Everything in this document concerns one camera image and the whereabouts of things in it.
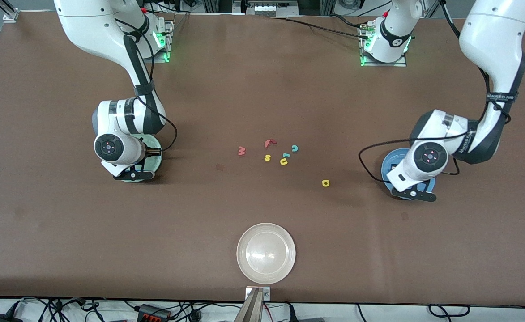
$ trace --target white floor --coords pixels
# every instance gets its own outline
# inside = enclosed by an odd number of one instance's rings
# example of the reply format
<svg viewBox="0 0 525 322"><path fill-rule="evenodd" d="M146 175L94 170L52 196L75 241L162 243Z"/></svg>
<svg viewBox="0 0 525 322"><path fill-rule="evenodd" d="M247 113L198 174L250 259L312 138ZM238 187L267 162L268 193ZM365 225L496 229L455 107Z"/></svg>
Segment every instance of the white floor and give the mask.
<svg viewBox="0 0 525 322"><path fill-rule="evenodd" d="M0 314L6 313L10 306L16 302L17 299L0 299ZM103 316L106 322L117 320L136 321L137 312L127 306L122 301L99 301L101 305L98 311ZM131 305L150 304L158 308L166 308L178 305L177 302L142 302L130 301ZM271 307L273 322L280 322L282 320L289 320L289 307L281 303L268 303ZM323 318L326 322L362 322L357 306L354 304L293 304L297 318L303 320L305 318ZM19 304L16 310L16 317L24 322L36 322L45 306L35 300L26 300ZM445 306L449 314L461 314L465 312L465 308L448 307ZM423 305L371 305L361 304L361 309L367 322L447 322L446 318L436 318L432 316L427 306ZM234 307L218 307L208 306L201 310L202 322L231 322L234 320L238 308ZM176 314L178 309L171 310L172 314ZM434 308L434 312L440 314L438 308ZM67 306L64 309L64 314L71 322L80 322L85 320L85 312L76 304ZM49 321L49 314L44 315L45 321ZM525 308L483 308L472 307L471 312L463 318L453 318L457 322L525 322ZM88 322L99 322L95 314L89 314ZM268 314L263 312L262 322L271 322Z"/></svg>

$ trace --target blue disc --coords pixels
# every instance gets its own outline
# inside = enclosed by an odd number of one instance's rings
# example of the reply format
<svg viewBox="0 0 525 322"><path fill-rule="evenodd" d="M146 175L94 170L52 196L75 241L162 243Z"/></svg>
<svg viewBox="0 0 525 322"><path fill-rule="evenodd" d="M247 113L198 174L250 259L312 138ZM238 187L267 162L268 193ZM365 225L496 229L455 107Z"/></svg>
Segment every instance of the blue disc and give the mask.
<svg viewBox="0 0 525 322"><path fill-rule="evenodd" d="M384 179L385 181L388 181L387 174L389 173L389 171L392 171L392 166L398 165L405 158L405 155L407 155L407 151L409 150L410 149L408 148L395 149L392 152L388 153L388 155L385 156L384 161L381 163L382 179ZM393 185L391 183L384 183L384 184L389 189L389 191L392 191ZM431 192L434 189L434 187L435 187L435 178L431 178L429 187L427 188L426 191ZM416 188L418 189L418 191L423 191L426 188L426 184L418 183Z"/></svg>

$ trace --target white plate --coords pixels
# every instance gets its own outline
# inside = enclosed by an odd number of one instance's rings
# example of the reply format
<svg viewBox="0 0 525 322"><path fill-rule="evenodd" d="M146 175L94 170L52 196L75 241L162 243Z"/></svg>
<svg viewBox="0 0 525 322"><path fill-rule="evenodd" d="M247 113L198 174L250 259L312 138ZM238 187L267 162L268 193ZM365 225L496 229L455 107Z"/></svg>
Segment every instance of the white plate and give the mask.
<svg viewBox="0 0 525 322"><path fill-rule="evenodd" d="M268 285L284 279L295 265L295 259L295 242L290 234L268 222L248 228L236 247L240 270L258 284Z"/></svg>

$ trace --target round plate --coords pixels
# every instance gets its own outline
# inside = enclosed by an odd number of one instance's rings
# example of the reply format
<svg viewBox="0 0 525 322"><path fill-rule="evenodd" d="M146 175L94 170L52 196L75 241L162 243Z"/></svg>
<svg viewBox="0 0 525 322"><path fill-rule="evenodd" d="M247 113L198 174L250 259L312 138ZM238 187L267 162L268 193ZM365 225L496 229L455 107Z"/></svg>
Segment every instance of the round plate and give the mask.
<svg viewBox="0 0 525 322"><path fill-rule="evenodd" d="M397 165L398 163L400 163L405 158L405 155L407 155L407 152L409 150L410 149L408 148L395 149L392 152L388 153L388 155L385 156L384 160L381 163L381 178L382 179L387 181L388 179L387 174L389 173L389 171L392 171L392 165ZM384 182L384 184L389 189L389 191L392 191L393 185L391 183ZM427 191L431 192L434 189L434 187L435 187L435 178L431 178ZM425 183L418 183L417 185L418 191L423 191L425 188L426 188Z"/></svg>
<svg viewBox="0 0 525 322"><path fill-rule="evenodd" d="M236 247L236 260L242 273L258 284L284 279L295 264L295 242L281 226L268 222L246 230Z"/></svg>
<svg viewBox="0 0 525 322"><path fill-rule="evenodd" d="M145 143L149 148L161 148L161 143L159 143L158 139L151 134L131 134L133 137L137 137L138 139L143 138L143 143ZM161 165L162 161L162 153L161 155L153 155L152 157L148 157L145 159L145 171L153 171L154 173L157 172L158 167ZM135 165L135 170L141 171L141 165ZM124 182L141 182L143 180L122 180Z"/></svg>

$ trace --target brown table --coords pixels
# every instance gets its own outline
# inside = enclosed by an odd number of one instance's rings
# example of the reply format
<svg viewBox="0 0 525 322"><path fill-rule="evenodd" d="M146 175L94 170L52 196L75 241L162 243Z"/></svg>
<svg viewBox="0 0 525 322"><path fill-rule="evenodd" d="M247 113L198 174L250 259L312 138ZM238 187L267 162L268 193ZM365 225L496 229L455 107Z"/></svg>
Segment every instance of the brown table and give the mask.
<svg viewBox="0 0 525 322"><path fill-rule="evenodd" d="M481 113L483 80L446 22L415 35L407 68L368 68L349 37L189 17L154 71L179 139L156 180L127 184L100 165L90 119L133 95L127 73L74 47L55 13L22 13L0 33L0 295L241 300L236 244L274 222L297 247L274 301L525 305L525 77L497 155L438 177L435 203L390 197L358 163L423 112ZM365 159L377 174L398 147Z"/></svg>

